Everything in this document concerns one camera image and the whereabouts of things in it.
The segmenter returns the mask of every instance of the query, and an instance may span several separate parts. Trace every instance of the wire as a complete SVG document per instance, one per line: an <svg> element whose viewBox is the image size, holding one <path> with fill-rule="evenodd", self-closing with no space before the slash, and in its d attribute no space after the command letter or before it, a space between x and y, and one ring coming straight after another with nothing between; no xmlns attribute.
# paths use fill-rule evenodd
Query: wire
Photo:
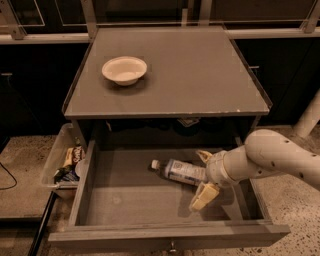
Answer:
<svg viewBox="0 0 320 256"><path fill-rule="evenodd" d="M1 167L12 177L12 179L14 180L14 185L10 186L10 187L6 187L6 188L0 188L0 190L7 190L10 188L14 188L17 184L18 181L16 180L16 178L9 172L9 170L3 166L3 164L0 162Z"/></svg>

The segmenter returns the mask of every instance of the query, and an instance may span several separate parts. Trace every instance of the speckled floor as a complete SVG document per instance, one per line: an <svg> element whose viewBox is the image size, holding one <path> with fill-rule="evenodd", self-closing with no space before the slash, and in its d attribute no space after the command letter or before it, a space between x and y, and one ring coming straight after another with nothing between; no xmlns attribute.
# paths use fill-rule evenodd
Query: speckled floor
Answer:
<svg viewBox="0 0 320 256"><path fill-rule="evenodd" d="M305 149L320 154L320 127L317 126L306 138L292 136L290 127L273 127ZM0 161L17 178L18 185L9 190L0 190L0 217L40 216L45 208L50 191L40 185L40 174L53 145L55 136L33 136L11 138L0 155ZM0 168L0 187L13 184L6 172ZM236 248L196 250L180 252L180 255L320 255L320 192L302 181L283 175L257 182L267 204L274 224L287 224L291 233L274 245L266 248ZM72 201L56 201L47 233L38 255L68 255L51 247L48 233L63 229L67 223ZM27 255L34 231L0 228L0 256ZM150 254L109 253L95 255L134 256L167 255L166 252Z"/></svg>

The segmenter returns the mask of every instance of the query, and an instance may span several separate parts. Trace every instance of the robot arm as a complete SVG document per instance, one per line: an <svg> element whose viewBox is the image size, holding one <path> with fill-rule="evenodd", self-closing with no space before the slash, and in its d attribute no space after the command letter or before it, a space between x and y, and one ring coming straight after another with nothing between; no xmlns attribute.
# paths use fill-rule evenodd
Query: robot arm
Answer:
<svg viewBox="0 0 320 256"><path fill-rule="evenodd" d="M199 155L207 164L209 181L219 187L283 172L320 190L320 156L271 130L251 133L245 145L234 150L206 157L204 152L199 152Z"/></svg>

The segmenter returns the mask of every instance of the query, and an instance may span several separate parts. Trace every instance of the drawer handle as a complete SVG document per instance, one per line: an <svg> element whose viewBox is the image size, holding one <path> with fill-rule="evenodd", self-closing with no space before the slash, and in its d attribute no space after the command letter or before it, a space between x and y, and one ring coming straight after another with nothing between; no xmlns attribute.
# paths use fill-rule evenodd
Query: drawer handle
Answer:
<svg viewBox="0 0 320 256"><path fill-rule="evenodd" d="M171 241L171 249L169 250L169 254L176 254L178 251L175 248L174 241Z"/></svg>

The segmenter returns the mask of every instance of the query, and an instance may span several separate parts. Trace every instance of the open drawer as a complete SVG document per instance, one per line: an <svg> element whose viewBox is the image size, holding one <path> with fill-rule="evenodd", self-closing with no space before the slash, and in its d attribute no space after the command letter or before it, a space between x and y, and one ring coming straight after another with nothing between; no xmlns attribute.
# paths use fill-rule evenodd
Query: open drawer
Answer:
<svg viewBox="0 0 320 256"><path fill-rule="evenodd" d="M135 130L133 137L132 131L112 134L97 127L69 225L49 236L54 246L73 253L261 247L290 232L273 225L249 180L222 190L202 211L190 212L196 187L163 180L149 166L153 159L169 158L201 164L194 153L198 148L137 145L148 129ZM119 138L126 143L115 144Z"/></svg>

